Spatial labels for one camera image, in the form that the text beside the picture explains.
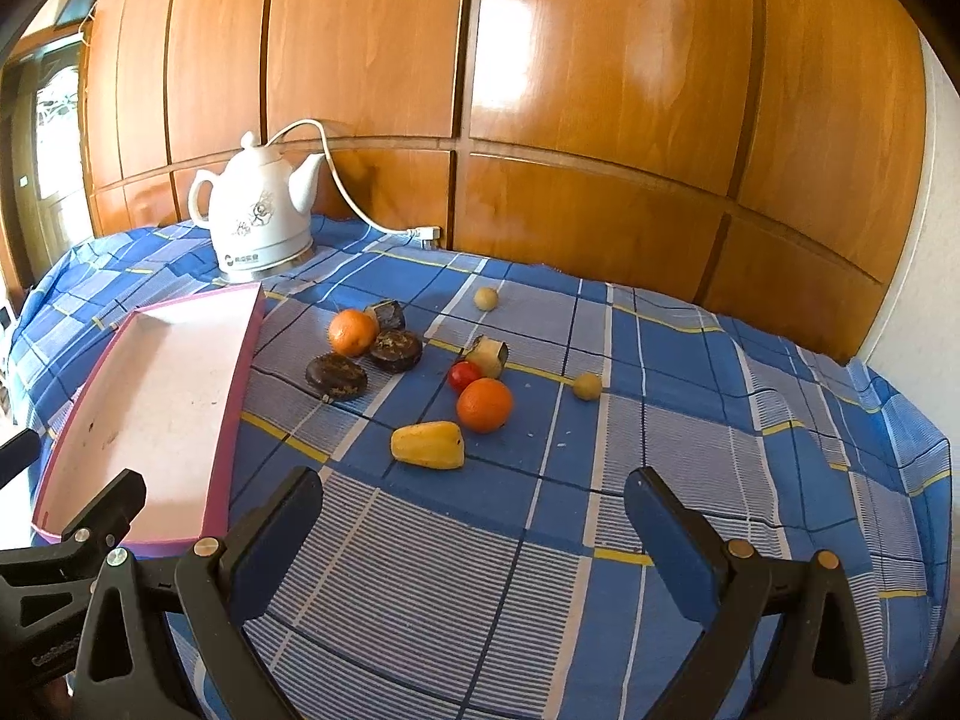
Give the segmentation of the orange near tomato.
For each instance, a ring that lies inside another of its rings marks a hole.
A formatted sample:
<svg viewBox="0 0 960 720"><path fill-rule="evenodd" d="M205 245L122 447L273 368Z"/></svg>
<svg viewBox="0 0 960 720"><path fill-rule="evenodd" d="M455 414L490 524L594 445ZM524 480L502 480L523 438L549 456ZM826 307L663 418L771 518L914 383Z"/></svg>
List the orange near tomato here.
<svg viewBox="0 0 960 720"><path fill-rule="evenodd" d="M455 404L462 426L477 434L488 434L505 426L511 416L511 390L496 379L477 379L469 383Z"/></svg>

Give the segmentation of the dark brown round fruit back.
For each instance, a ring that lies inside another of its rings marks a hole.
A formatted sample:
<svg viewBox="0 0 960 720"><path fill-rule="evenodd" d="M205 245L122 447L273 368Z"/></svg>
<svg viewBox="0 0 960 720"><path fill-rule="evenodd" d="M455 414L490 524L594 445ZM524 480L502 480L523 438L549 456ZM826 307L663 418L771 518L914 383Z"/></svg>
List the dark brown round fruit back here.
<svg viewBox="0 0 960 720"><path fill-rule="evenodd" d="M420 362L423 341L409 330L384 330L374 339L368 355L377 369L404 374Z"/></svg>

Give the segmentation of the small red tomato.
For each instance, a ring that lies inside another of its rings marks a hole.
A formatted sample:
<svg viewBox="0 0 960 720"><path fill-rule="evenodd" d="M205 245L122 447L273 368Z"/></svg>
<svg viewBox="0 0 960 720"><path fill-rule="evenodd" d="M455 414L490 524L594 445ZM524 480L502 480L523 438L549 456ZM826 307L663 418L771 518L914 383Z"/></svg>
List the small red tomato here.
<svg viewBox="0 0 960 720"><path fill-rule="evenodd" d="M462 394L471 383L483 377L483 372L475 362L461 359L455 362L448 371L448 384L456 394Z"/></svg>

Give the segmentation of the small tan ball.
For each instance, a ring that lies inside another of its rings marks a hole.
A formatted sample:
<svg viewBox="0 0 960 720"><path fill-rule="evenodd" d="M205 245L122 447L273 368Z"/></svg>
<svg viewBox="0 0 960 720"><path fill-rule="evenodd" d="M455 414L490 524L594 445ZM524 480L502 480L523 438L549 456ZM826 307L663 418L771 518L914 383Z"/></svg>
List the small tan ball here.
<svg viewBox="0 0 960 720"><path fill-rule="evenodd" d="M583 372L573 380L573 392L579 400L596 401L601 398L602 379L594 372Z"/></svg>
<svg viewBox="0 0 960 720"><path fill-rule="evenodd" d="M498 291L493 288L488 288L488 286L478 288L475 294L473 294L473 304L477 305L477 309L482 310L482 312L491 312L500 304Z"/></svg>

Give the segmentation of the blue plaid tablecloth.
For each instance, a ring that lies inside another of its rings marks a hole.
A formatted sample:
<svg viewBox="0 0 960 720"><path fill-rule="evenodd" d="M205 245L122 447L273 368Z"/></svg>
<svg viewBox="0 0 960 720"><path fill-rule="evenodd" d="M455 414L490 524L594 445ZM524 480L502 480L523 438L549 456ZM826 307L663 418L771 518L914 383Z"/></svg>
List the blue plaid tablecloth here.
<svg viewBox="0 0 960 720"><path fill-rule="evenodd" d="M861 362L838 364L646 289L407 247L316 218L313 258L263 287L231 509L291 468L324 509L247 635L306 718L638 718L697 640L625 514L658 470L724 538L850 578L871 710L900 709L942 635L950 445ZM478 288L498 291L482 312ZM343 309L393 299L423 341L404 374L327 401L311 359ZM494 433L457 419L451 366L480 335L509 348L514 405ZM573 380L602 379L579 400ZM395 429L452 421L466 461L395 461Z"/></svg>

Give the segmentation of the yellow oblong fruit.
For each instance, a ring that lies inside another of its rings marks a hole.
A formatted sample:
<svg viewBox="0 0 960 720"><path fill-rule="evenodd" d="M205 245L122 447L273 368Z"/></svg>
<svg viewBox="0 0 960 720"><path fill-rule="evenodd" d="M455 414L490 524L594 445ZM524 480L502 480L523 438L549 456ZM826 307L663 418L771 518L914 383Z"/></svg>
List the yellow oblong fruit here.
<svg viewBox="0 0 960 720"><path fill-rule="evenodd" d="M392 458L430 470L459 470L466 461L460 427L452 421L432 421L395 429L391 436Z"/></svg>

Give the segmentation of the wooden door with window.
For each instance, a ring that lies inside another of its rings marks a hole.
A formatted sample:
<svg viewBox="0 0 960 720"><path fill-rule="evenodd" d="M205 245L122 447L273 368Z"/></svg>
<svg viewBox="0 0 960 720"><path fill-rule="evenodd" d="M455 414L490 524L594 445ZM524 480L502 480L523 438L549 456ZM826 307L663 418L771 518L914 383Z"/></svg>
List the wooden door with window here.
<svg viewBox="0 0 960 720"><path fill-rule="evenodd" d="M2 281L21 302L68 249L94 238L82 160L82 39L2 68Z"/></svg>

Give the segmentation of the white ceramic electric kettle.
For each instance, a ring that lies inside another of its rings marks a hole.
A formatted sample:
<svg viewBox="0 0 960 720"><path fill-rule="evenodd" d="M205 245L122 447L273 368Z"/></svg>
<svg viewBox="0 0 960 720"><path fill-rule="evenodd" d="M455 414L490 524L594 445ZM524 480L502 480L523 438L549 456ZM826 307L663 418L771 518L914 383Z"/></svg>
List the white ceramic electric kettle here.
<svg viewBox="0 0 960 720"><path fill-rule="evenodd" d="M195 172L189 215L210 232L218 268L228 283L249 283L293 263L313 247L311 210L324 154L311 153L298 167L274 143L259 145L252 132L217 174Z"/></svg>

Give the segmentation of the cut brown cream fruit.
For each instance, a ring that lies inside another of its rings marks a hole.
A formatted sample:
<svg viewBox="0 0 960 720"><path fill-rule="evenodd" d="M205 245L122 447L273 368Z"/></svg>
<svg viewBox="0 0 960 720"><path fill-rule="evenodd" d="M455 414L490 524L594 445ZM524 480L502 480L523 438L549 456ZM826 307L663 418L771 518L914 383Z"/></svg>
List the cut brown cream fruit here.
<svg viewBox="0 0 960 720"><path fill-rule="evenodd" d="M499 379L509 359L509 348L498 338L480 335L464 351L464 359L477 366L483 377Z"/></svg>

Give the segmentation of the pink rimmed white tray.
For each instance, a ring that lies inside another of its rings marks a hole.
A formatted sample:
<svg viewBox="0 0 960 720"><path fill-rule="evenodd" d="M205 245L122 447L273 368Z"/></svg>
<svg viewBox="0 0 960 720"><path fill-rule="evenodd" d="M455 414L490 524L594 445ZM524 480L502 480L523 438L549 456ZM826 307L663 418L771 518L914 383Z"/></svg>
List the pink rimmed white tray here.
<svg viewBox="0 0 960 720"><path fill-rule="evenodd" d="M228 532L229 486L263 294L213 289L133 310L68 411L39 486L32 528L57 541L124 470L145 483L125 543L171 556Z"/></svg>

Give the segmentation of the dark brown round fruit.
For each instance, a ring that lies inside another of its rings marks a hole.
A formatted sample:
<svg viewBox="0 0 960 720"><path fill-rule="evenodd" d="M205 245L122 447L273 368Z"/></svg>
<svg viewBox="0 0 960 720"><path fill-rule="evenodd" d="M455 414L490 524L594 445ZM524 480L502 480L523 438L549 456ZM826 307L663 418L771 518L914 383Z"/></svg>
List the dark brown round fruit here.
<svg viewBox="0 0 960 720"><path fill-rule="evenodd" d="M409 330L384 330L374 339L368 355L377 369L404 374L420 362L423 341Z"/></svg>
<svg viewBox="0 0 960 720"><path fill-rule="evenodd" d="M304 377L327 401L354 400L368 388L368 374L363 367L338 353L311 359Z"/></svg>

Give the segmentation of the dark brown round fruit front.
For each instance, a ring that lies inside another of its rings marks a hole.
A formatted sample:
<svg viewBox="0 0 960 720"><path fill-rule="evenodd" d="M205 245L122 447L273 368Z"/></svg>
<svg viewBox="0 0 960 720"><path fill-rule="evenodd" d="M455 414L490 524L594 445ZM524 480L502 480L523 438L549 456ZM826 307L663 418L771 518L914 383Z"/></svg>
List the dark brown round fruit front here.
<svg viewBox="0 0 960 720"><path fill-rule="evenodd" d="M368 374L363 367L338 353L311 359L304 377L327 401L354 400L368 388Z"/></svg>

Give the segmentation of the orange near tray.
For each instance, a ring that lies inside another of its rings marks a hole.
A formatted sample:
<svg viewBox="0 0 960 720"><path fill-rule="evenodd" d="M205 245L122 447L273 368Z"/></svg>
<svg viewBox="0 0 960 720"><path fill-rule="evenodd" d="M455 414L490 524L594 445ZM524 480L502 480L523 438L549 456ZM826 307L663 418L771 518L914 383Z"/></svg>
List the orange near tray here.
<svg viewBox="0 0 960 720"><path fill-rule="evenodd" d="M347 358L363 356L377 337L377 322L368 312L343 309L337 312L327 328L332 351Z"/></svg>

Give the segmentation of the small dark cut fruit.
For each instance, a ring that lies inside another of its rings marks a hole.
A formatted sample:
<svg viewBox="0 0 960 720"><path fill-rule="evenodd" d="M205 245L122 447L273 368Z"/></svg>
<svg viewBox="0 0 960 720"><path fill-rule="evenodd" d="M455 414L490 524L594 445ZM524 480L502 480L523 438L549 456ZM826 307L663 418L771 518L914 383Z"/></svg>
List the small dark cut fruit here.
<svg viewBox="0 0 960 720"><path fill-rule="evenodd" d="M383 299L374 304L366 305L364 314L374 320L378 332L404 330L405 328L404 307L400 302L393 299Z"/></svg>

